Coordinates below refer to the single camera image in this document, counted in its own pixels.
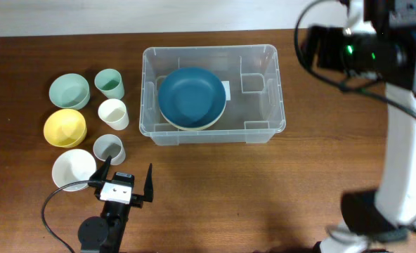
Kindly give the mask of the beige bowl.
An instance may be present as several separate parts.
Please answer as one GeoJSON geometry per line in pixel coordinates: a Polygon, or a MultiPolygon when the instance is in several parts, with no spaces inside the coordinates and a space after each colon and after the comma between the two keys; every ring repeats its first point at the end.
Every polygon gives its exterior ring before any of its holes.
{"type": "Polygon", "coordinates": [[[165,117],[164,114],[161,111],[160,111],[160,114],[170,125],[176,127],[177,129],[180,129],[180,130],[183,130],[183,131],[201,131],[201,130],[208,129],[212,125],[216,124],[220,120],[220,118],[223,116],[224,112],[225,112],[225,108],[223,109],[221,114],[216,119],[214,119],[213,121],[211,121],[208,124],[204,124],[204,125],[199,126],[199,127],[198,126],[197,127],[179,126],[176,123],[173,123],[172,121],[170,121],[167,117],[165,117]]]}

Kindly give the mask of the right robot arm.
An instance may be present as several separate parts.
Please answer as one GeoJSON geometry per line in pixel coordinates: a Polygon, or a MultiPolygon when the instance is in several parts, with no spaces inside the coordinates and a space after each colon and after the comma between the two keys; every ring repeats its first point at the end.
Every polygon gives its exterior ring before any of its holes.
{"type": "Polygon", "coordinates": [[[405,240],[416,233],[416,1],[346,1],[344,27],[311,26],[295,40],[300,65],[365,78],[352,87],[333,82],[388,107],[382,182],[377,189],[342,195],[343,221],[328,230],[315,252],[369,252],[373,242],[405,240]]]}

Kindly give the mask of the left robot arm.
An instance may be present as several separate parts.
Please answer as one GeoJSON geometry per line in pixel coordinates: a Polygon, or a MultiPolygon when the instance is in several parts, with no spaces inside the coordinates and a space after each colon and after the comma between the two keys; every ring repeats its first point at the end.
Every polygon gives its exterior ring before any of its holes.
{"type": "Polygon", "coordinates": [[[104,205],[99,216],[86,219],[79,227],[82,252],[118,252],[131,208],[142,208],[154,198],[152,165],[148,167],[143,194],[139,195],[133,193],[133,175],[117,172],[107,179],[111,160],[108,157],[89,177],[88,186],[95,188],[94,195],[104,205]]]}

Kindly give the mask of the dark blue bowl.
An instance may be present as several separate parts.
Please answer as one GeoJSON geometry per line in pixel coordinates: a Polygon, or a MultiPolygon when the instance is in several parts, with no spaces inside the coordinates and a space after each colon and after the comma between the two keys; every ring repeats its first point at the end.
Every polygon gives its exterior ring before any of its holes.
{"type": "Polygon", "coordinates": [[[200,67],[184,67],[169,74],[158,90],[160,111],[182,127],[198,127],[216,119],[226,109],[221,80],[200,67]]]}

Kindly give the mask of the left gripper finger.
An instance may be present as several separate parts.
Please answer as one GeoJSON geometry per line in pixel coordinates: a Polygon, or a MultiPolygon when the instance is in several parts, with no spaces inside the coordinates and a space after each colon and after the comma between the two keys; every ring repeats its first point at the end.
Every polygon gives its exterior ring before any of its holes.
{"type": "Polygon", "coordinates": [[[145,179],[144,189],[143,189],[143,201],[152,202],[154,199],[154,188],[152,182],[152,163],[149,164],[148,173],[145,179]]]}
{"type": "Polygon", "coordinates": [[[105,182],[110,168],[111,160],[112,156],[109,155],[108,158],[104,161],[103,165],[90,176],[90,182],[88,183],[90,187],[99,187],[100,184],[105,182]]]}

